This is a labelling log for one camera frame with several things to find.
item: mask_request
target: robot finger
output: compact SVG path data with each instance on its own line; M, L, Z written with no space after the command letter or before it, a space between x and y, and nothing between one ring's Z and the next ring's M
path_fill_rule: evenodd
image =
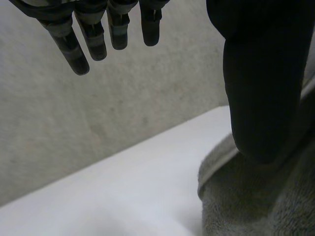
M161 9L168 2L169 0L140 0L142 34L147 46L155 46L159 41Z
M136 6L138 0L108 0L107 17L113 48L122 50L128 44L128 13Z
M106 7L107 0L83 0L75 4L74 14L93 60L103 60L107 56L101 23Z

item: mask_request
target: gray towel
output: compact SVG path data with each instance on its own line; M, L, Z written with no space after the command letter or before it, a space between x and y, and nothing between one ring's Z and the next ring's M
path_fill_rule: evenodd
M304 142L267 167L226 137L199 171L204 235L315 235L315 135Z

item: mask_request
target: white surface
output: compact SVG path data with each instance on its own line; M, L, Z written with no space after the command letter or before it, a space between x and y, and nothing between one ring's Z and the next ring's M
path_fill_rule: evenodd
M214 109L0 208L0 236L196 236L197 173L230 132Z

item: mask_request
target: gray wall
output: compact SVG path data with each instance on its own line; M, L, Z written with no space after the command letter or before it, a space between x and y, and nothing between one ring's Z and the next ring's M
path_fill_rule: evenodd
M1 1L0 205L227 104L224 40L205 0L171 0L153 48L143 43L139 13L130 13L123 51L110 45L104 16L101 62L74 22L91 67L79 77L35 19Z

